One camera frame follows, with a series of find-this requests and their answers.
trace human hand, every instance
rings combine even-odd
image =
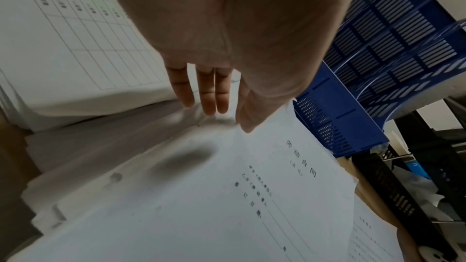
[[[196,65],[207,115],[229,107],[230,77],[241,72],[236,120],[251,132],[316,74],[351,0],[119,0],[162,55],[176,96],[194,96]]]

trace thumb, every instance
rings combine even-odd
[[[292,97],[267,98],[250,90],[236,116],[244,132],[250,133]]]

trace table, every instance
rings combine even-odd
[[[19,244],[38,234],[30,224],[33,213],[20,201],[20,193],[26,188],[27,182],[40,175],[25,151],[24,137],[28,134],[30,132],[10,125],[0,112],[0,159],[3,162],[0,165],[0,182],[3,183],[3,191],[8,192],[3,193],[8,195],[8,201],[2,204],[5,210],[0,211],[0,236],[8,237],[0,239],[0,260]],[[405,262],[421,262],[414,240],[364,176],[350,160],[340,158],[338,162],[348,173],[359,179],[356,194],[380,218],[398,228],[398,240]]]

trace paper with grid lines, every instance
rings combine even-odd
[[[0,3],[0,69],[33,112],[106,115],[175,98],[162,57],[116,0]]]

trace finger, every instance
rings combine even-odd
[[[246,81],[241,77],[241,80],[239,81],[239,90],[238,90],[238,105],[236,107],[236,121],[239,123],[239,111],[244,105],[244,102],[246,101],[246,97],[248,96],[250,91],[249,86],[246,84]]]
[[[198,78],[200,103],[204,113],[208,116],[215,115],[215,84],[214,68],[206,65],[196,65]]]
[[[266,98],[251,90],[239,111],[237,122],[244,132],[250,133],[290,99]]]
[[[228,111],[232,72],[233,69],[231,68],[215,69],[215,102],[217,104],[217,110],[221,114]]]
[[[189,84],[186,63],[164,58],[164,64],[175,95],[185,107],[192,107],[194,105],[194,95],[191,84]]]

